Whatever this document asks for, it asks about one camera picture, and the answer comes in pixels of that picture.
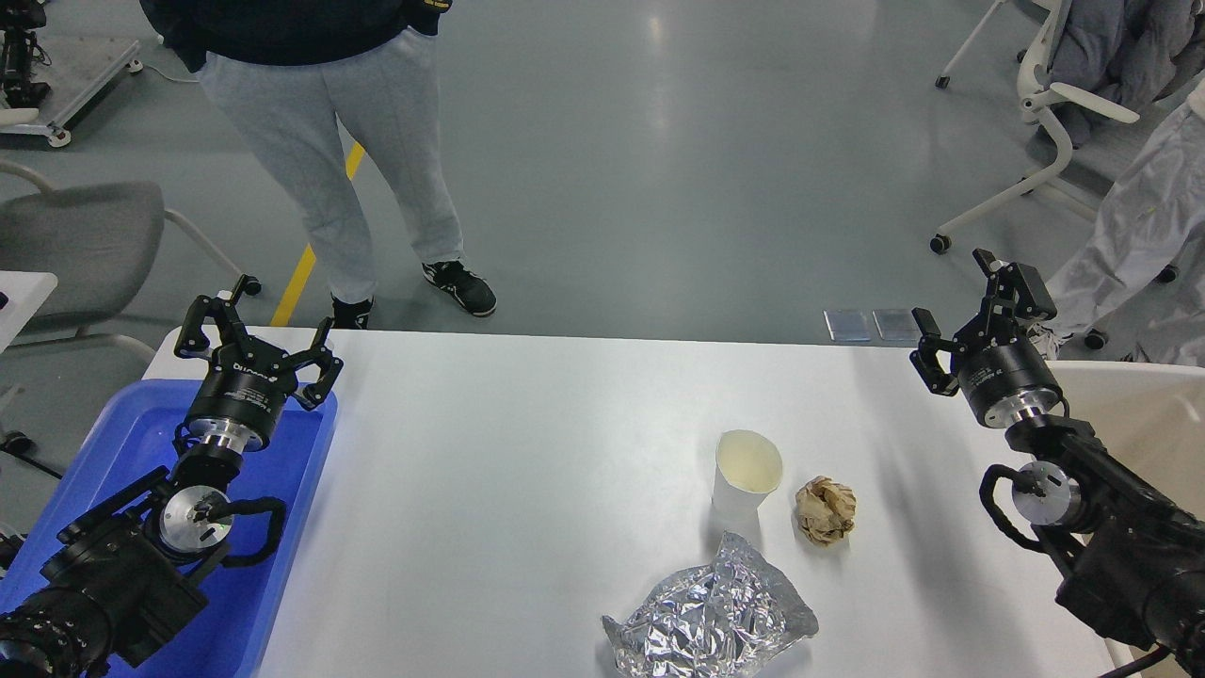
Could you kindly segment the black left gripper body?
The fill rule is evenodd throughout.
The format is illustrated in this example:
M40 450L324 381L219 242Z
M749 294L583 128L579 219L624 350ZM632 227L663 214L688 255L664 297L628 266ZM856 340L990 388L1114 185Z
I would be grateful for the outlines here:
M280 424L287 397L296 391L296 371L315 359L296 360L283 348L268 342L249 347L222 344L210 356L184 426L202 440L224 434L240 440L239 452L259 452L270 444Z

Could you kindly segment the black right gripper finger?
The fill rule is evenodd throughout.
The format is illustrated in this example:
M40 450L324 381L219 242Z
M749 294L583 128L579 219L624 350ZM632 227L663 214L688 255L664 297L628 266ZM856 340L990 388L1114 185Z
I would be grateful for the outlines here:
M1021 334L1036 322L1054 320L1057 305L1036 267L1006 263L991 250L972 258L987 278L972 334Z
M909 361L917 370L928 391L939 396L954 396L964 389L959 381L962 364L970 352L970 322L953 334L952 338L942 338L937 322L929 309L915 306L910 313L919 331L917 350L909 353ZM939 352L950 353L950 372L942 369Z

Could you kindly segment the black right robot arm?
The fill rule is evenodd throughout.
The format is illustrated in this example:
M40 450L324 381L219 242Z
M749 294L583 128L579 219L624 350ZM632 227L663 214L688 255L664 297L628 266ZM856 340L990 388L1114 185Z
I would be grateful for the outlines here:
M1166 658L1203 676L1203 521L1112 456L1089 421L1056 412L1066 395L1027 338L1030 323L1057 314L1038 270L991 250L972 257L987 281L977 316L945 338L929 309L912 309L909 360L930 393L962 393L980 426L1030 455L1021 468L987 468L981 505L1004 536L1057 566L1058 605L1144 649L1113 676Z

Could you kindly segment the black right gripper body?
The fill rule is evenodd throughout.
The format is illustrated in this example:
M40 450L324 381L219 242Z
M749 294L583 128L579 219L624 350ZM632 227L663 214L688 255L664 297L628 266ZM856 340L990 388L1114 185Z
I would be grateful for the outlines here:
M1063 400L1050 366L1025 338L1024 328L1006 316L976 317L956 331L953 375L984 428L1009 428L1019 412L1050 412Z

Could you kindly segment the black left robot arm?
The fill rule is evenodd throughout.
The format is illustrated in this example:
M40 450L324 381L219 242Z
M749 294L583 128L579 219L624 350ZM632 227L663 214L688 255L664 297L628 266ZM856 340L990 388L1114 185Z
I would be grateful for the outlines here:
M286 403L327 402L343 360L327 344L341 312L296 353L259 340L229 297L199 296L186 312L176 356L208 369L175 429L172 468L158 467L57 532L47 583L2 614L5 677L104 677L108 656L141 665L202 613L202 579L272 558L287 525L283 499L230 499L247 452L270 444Z

